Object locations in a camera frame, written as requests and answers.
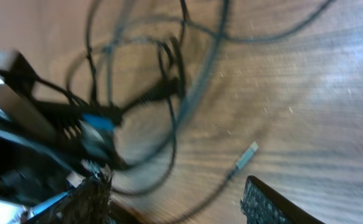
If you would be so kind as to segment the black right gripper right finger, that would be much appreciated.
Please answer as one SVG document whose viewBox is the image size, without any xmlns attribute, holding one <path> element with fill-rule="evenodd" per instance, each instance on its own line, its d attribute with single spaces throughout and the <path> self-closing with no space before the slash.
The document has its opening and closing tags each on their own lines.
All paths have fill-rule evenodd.
<svg viewBox="0 0 363 224">
<path fill-rule="evenodd" d="M 254 175 L 246 179 L 240 207 L 247 223 L 323 223 Z"/>
</svg>

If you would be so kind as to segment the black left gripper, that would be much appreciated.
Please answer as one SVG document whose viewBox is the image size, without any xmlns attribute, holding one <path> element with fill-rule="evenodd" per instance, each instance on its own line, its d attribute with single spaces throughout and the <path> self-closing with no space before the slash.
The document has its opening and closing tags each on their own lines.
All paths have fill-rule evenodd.
<svg viewBox="0 0 363 224">
<path fill-rule="evenodd" d="M 68 90 L 41 79 L 18 51 L 5 51 L 0 63 L 5 82 L 32 104 L 44 121 L 57 132 L 59 146 L 78 146 L 87 159 L 104 162 L 112 169 L 125 169 L 127 164 L 117 153 L 113 130 L 122 122 L 123 112 L 117 106 L 86 103 Z M 70 103 L 40 101 L 32 95 L 38 82 L 65 95 Z"/>
</svg>

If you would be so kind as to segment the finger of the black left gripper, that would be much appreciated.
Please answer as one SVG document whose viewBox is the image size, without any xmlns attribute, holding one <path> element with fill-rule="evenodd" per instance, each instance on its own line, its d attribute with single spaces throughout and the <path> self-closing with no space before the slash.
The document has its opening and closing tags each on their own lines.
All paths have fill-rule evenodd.
<svg viewBox="0 0 363 224">
<path fill-rule="evenodd" d="M 158 82 L 152 87 L 138 94 L 122 106 L 121 112 L 125 114 L 136 106 L 160 102 L 170 98 L 172 95 L 176 95 L 179 99 L 181 99 L 180 79 L 172 78 L 170 80 L 158 80 Z"/>
</svg>

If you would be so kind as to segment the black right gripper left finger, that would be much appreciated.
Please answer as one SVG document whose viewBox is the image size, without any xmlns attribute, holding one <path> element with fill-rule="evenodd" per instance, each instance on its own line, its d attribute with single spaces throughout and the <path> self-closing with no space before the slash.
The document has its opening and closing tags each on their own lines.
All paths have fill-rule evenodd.
<svg viewBox="0 0 363 224">
<path fill-rule="evenodd" d="M 109 223 L 108 202 L 112 177 L 98 173 L 32 208 L 26 224 Z"/>
</svg>

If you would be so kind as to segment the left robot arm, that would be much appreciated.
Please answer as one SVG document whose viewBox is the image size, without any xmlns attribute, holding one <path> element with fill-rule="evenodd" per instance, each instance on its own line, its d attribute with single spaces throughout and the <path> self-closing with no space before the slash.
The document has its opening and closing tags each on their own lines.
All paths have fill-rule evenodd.
<svg viewBox="0 0 363 224">
<path fill-rule="evenodd" d="M 31 219 L 32 223 L 141 223 L 126 207 L 109 200 L 110 179 L 82 166 L 83 160 L 123 169 L 113 142 L 115 127 L 137 105 L 185 95 L 183 63 L 177 78 L 162 77 L 124 108 L 92 106 L 70 92 L 71 104 L 33 97 L 40 80 L 23 54 L 0 51 L 0 199 L 32 206 L 58 194 L 71 172 L 86 179 Z"/>
</svg>

